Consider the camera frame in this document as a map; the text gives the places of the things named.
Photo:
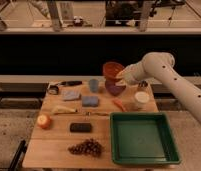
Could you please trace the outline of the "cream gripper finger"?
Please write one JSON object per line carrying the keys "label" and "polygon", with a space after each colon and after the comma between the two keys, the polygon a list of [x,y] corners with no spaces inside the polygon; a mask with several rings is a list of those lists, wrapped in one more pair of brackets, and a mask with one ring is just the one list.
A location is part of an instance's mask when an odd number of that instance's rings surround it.
{"label": "cream gripper finger", "polygon": [[116,86],[126,86],[126,82],[124,80],[120,80],[115,83]]}

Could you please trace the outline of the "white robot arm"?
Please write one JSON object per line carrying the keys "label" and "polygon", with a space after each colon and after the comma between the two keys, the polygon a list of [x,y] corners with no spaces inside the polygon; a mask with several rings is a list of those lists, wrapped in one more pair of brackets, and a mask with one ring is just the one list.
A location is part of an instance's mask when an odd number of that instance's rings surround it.
{"label": "white robot arm", "polygon": [[168,52],[149,52],[141,61],[120,71],[117,84],[135,85],[147,78],[161,82],[201,125],[201,89],[181,77],[174,69],[175,59]]}

